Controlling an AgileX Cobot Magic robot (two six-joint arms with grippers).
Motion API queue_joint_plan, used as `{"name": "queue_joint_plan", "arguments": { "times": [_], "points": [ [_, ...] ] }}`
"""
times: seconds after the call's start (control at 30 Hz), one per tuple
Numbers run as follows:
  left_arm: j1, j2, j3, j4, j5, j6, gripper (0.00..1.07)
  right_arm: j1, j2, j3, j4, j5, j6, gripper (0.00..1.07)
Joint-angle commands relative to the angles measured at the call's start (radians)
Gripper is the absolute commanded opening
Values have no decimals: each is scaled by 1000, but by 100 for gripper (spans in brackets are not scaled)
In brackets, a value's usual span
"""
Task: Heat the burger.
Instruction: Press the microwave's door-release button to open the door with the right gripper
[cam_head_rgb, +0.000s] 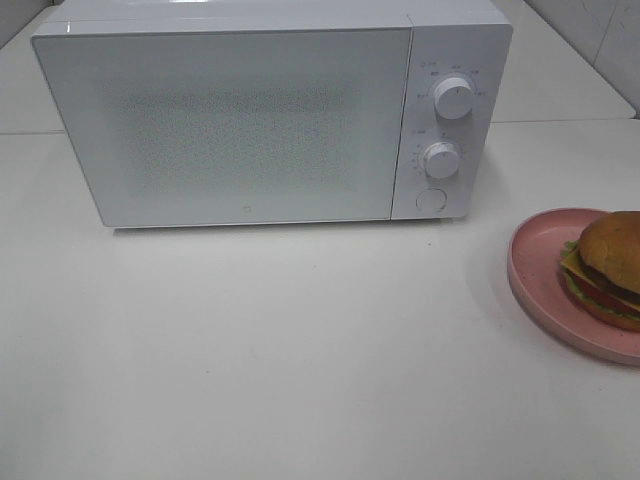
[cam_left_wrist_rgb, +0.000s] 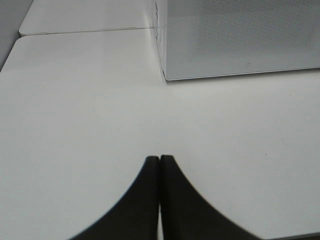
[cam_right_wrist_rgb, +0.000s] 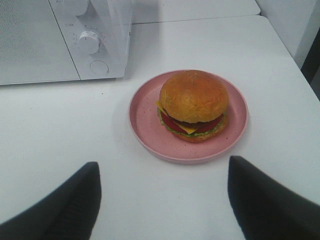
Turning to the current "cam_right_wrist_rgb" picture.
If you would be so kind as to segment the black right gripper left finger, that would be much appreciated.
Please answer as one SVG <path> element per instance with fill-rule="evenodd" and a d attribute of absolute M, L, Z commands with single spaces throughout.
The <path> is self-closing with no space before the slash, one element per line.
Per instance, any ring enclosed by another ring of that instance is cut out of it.
<path fill-rule="evenodd" d="M 88 240 L 102 199 L 100 169 L 87 162 L 49 195 L 0 225 L 2 240 Z"/>

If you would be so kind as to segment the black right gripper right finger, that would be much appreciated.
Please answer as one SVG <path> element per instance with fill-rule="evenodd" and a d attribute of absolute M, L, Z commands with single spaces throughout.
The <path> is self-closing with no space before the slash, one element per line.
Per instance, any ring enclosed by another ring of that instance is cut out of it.
<path fill-rule="evenodd" d="M 318 240 L 320 206 L 281 185 L 241 156 L 231 156 L 227 193 L 247 240 Z"/>

